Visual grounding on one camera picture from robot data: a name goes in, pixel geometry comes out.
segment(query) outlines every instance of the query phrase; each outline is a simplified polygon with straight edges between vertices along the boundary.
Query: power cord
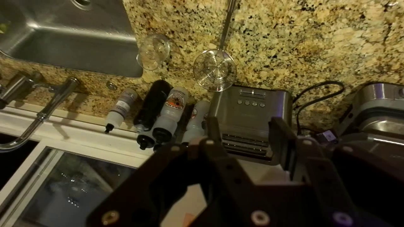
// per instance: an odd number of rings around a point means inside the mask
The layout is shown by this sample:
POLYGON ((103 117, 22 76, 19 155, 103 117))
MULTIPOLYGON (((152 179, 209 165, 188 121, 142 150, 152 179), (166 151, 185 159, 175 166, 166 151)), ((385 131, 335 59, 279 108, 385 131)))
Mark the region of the power cord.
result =
POLYGON ((296 106, 296 107, 293 108, 293 110, 297 110, 297 113, 296 113, 296 125, 297 125, 298 135, 301 135, 301 132, 302 132, 301 121, 300 121, 301 112, 302 112, 306 107, 308 107, 308 106, 311 106, 311 105, 313 105, 313 103, 317 103, 317 102, 321 102, 321 101, 325 101, 325 99, 329 99, 329 98, 331 98, 331 97, 335 97, 335 96, 341 94, 341 93, 345 91, 345 84, 344 84, 342 82, 339 82, 339 81, 325 81, 325 82, 313 84, 313 86, 311 86, 311 87, 307 87, 306 89, 303 89, 301 93, 298 93, 298 94, 293 98, 293 103, 296 103, 305 93, 307 93, 307 92, 310 92, 310 91, 312 91, 312 89, 317 89, 317 88, 320 88, 320 87, 322 87, 322 86, 330 86, 330 84, 332 84, 332 86, 339 86, 340 89, 336 91, 336 92, 334 92, 334 93, 330 93, 330 94, 327 94, 327 96, 315 98, 315 99, 312 99, 312 101, 310 101, 310 102, 307 102, 307 103, 305 103, 305 105, 302 105, 302 106, 296 106))

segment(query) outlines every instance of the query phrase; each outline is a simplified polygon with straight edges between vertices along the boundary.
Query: kitchen counter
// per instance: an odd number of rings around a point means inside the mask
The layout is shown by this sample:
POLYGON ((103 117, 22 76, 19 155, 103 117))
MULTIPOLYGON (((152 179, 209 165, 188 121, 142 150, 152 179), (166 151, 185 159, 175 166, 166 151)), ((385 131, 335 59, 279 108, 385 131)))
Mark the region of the kitchen counter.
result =
MULTIPOLYGON (((176 43, 169 65, 145 70, 142 78, 124 78, 2 57, 3 79, 18 69, 41 72, 53 83, 77 76, 84 87, 63 108, 95 116, 105 116, 127 87, 144 97, 159 78, 186 87, 196 98, 210 97, 196 86, 192 64, 204 49, 216 48, 226 1, 124 0, 124 5, 140 44, 147 33, 163 33, 176 43)), ((403 16, 404 0, 241 0, 228 49, 238 64, 240 84, 284 88, 296 94, 311 84, 337 79, 346 83, 346 96, 369 81, 404 83, 403 16)), ((329 89, 310 93, 306 99, 329 89)), ((47 98, 47 92, 36 91, 27 102, 43 105, 47 98)), ((310 107, 302 115, 303 123, 332 126, 345 110, 342 98, 310 107)))

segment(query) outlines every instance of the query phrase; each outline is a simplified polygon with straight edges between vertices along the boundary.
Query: sink basin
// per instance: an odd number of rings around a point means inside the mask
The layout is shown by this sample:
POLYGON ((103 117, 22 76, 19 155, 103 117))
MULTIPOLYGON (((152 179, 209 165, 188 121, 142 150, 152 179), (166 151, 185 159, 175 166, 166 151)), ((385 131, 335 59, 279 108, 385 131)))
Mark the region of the sink basin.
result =
POLYGON ((0 0, 0 53, 127 77, 143 73, 123 0, 0 0))
MULTIPOLYGON (((0 134, 0 142, 15 140, 13 136, 0 134)), ((9 181, 17 169, 24 163, 27 156, 34 150, 38 142, 28 141, 13 152, 0 154, 0 190, 9 181)))

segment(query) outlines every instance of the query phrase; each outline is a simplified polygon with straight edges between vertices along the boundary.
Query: kitchen appliance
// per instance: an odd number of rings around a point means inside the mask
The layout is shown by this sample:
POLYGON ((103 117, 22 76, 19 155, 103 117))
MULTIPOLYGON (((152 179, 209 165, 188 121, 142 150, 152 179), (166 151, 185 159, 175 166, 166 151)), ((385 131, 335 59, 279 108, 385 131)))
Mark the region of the kitchen appliance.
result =
POLYGON ((225 150, 239 157, 272 164, 270 120, 292 122, 292 96, 283 89, 233 86, 215 93, 209 116, 217 117, 225 150))
POLYGON ((353 98, 336 127, 339 136, 351 132, 404 134, 404 86, 368 83, 353 98))

